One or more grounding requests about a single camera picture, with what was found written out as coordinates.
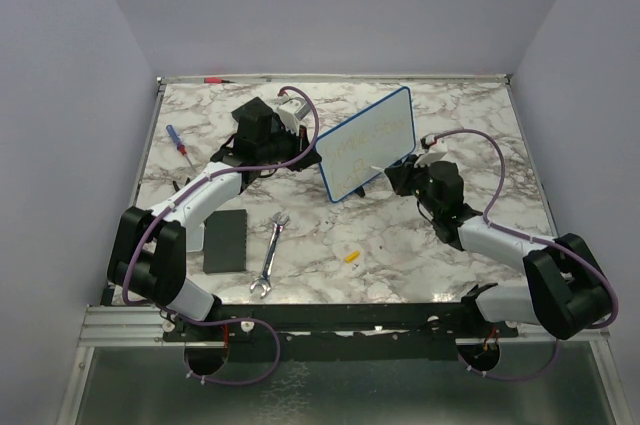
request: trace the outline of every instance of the wall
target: wall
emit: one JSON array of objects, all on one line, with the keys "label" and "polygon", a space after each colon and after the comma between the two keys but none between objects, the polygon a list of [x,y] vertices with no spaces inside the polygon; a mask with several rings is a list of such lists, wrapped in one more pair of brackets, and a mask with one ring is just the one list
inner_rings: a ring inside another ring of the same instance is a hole
[{"label": "wall", "polygon": [[54,423],[156,84],[115,0],[0,0],[0,423]]},{"label": "wall", "polygon": [[554,0],[117,0],[157,75],[508,73]]},{"label": "wall", "polygon": [[618,291],[614,356],[640,423],[640,0],[557,0],[514,78],[561,232],[583,235]]}]

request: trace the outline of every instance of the screwdriver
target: screwdriver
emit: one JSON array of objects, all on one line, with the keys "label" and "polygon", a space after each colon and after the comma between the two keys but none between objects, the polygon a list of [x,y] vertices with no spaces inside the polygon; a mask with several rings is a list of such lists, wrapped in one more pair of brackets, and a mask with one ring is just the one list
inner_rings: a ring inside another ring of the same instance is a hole
[{"label": "screwdriver", "polygon": [[182,143],[182,140],[180,140],[180,137],[178,136],[178,132],[176,132],[176,129],[173,128],[173,125],[167,125],[167,133],[169,133],[169,136],[171,137],[171,141],[176,146],[178,151],[182,154],[184,158],[187,159],[187,162],[189,162],[189,166],[193,170],[193,173],[197,175],[198,171],[196,170],[196,167],[193,166],[193,163],[191,163],[191,159],[187,155],[187,149],[185,148],[184,143]]}]

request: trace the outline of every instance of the metal wrench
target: metal wrench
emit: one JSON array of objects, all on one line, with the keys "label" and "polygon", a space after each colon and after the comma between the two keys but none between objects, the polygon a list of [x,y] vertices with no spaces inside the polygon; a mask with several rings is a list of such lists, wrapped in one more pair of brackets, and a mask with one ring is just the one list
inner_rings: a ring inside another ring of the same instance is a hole
[{"label": "metal wrench", "polygon": [[257,286],[262,287],[262,293],[260,298],[266,297],[271,291],[271,269],[273,268],[273,260],[276,256],[276,245],[278,244],[278,238],[284,229],[284,226],[289,221],[289,215],[276,213],[271,217],[273,222],[273,233],[271,234],[271,240],[269,241],[269,248],[267,249],[267,255],[264,257],[264,265],[262,266],[262,273],[256,278],[249,290],[253,292]]}]

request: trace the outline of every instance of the yellow object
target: yellow object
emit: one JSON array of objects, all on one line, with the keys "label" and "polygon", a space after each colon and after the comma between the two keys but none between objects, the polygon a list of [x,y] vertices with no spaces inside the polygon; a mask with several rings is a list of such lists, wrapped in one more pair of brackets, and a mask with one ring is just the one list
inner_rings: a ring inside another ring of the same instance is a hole
[{"label": "yellow object", "polygon": [[358,258],[360,256],[360,252],[359,251],[355,251],[353,252],[351,255],[347,256],[347,258],[344,259],[345,262],[347,263],[351,263],[353,262],[356,258]]}]

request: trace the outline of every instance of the marble table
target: marble table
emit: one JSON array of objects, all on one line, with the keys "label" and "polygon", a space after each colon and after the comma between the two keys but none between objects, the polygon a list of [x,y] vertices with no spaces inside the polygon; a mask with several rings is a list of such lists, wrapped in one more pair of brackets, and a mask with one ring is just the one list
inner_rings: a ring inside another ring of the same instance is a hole
[{"label": "marble table", "polygon": [[[418,137],[459,127],[483,130],[500,143],[507,161],[502,197],[493,209],[496,222],[529,232],[550,232],[536,178],[506,87],[500,83],[290,83],[316,103],[321,131],[342,122],[400,86],[413,97]],[[149,208],[173,194],[172,180],[192,176],[165,130],[180,132],[196,167],[235,131],[231,111],[253,97],[274,97],[282,83],[189,84],[166,87],[141,181],[137,206]],[[498,182],[495,152],[476,136],[447,139],[449,160],[465,180],[467,202],[483,209]],[[256,181],[223,209],[248,211],[247,271],[205,275],[203,254],[189,253],[188,274],[225,303],[380,303],[448,302],[473,285],[519,282],[509,267],[441,244],[420,217],[413,198],[395,196],[384,177],[365,186],[366,196],[351,195],[333,204],[317,166],[300,173],[280,170]],[[265,299],[251,295],[271,235],[269,218],[286,211],[291,221],[280,239],[273,290]],[[353,263],[344,258],[358,250]],[[119,291],[114,303],[119,302]]]}]

